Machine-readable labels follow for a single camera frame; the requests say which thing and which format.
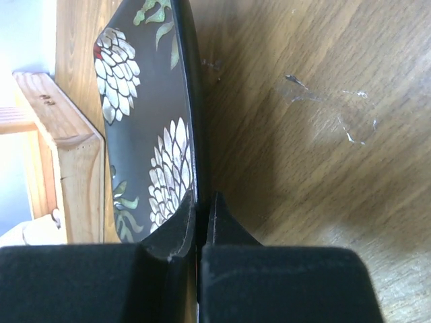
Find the black floral square plate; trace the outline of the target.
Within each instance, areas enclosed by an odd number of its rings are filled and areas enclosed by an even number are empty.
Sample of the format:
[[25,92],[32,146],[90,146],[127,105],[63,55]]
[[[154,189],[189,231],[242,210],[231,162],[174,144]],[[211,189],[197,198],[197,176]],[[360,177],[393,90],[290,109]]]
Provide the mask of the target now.
[[188,1],[123,1],[97,37],[94,68],[110,163],[114,225],[137,242],[187,192],[209,195],[197,34]]

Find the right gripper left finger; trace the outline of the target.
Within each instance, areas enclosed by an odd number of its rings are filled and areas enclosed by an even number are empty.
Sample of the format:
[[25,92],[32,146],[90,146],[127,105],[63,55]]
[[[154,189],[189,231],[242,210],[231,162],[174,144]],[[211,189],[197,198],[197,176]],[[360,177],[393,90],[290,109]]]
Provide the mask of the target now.
[[128,244],[1,249],[2,322],[195,322],[195,204]]

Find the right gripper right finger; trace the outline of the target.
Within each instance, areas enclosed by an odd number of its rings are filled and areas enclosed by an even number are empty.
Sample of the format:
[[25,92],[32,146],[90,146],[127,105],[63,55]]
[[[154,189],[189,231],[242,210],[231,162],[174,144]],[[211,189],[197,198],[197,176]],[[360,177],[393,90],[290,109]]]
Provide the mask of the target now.
[[211,201],[200,264],[200,322],[382,322],[370,275],[352,250],[264,246]]

